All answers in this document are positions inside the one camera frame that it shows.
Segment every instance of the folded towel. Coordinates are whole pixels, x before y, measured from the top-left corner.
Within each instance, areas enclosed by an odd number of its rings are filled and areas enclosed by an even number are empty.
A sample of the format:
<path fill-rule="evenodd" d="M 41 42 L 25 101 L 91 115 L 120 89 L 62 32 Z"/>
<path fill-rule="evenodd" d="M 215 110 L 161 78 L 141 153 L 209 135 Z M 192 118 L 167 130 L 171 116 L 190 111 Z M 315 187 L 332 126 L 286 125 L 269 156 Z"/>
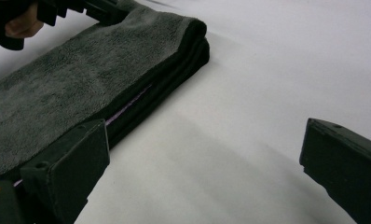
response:
<path fill-rule="evenodd" d="M 94 25 L 0 80 L 0 178 L 77 124 L 106 119 L 112 147 L 209 61 L 206 25 L 131 0 L 120 24 Z"/>

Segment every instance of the gray towel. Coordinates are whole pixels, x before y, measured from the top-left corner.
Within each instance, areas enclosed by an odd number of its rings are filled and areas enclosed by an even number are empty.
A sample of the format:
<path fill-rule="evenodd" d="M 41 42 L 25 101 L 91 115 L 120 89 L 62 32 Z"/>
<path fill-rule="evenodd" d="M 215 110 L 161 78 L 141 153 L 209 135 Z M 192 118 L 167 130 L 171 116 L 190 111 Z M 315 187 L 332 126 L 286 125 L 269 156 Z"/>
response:
<path fill-rule="evenodd" d="M 206 25 L 131 0 L 120 24 L 94 25 L 0 80 L 0 178 L 77 124 L 106 119 L 113 146 L 209 61 Z"/>

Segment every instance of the human hand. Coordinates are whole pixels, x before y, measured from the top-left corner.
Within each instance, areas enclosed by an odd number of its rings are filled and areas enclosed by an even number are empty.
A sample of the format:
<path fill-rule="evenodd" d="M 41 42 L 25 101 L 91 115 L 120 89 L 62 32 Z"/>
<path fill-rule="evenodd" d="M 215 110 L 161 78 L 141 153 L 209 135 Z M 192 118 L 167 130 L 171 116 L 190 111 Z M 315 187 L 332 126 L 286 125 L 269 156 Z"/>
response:
<path fill-rule="evenodd" d="M 32 37 L 43 27 L 44 23 L 37 20 L 37 2 L 16 19 L 6 24 L 6 35 L 12 38 Z"/>

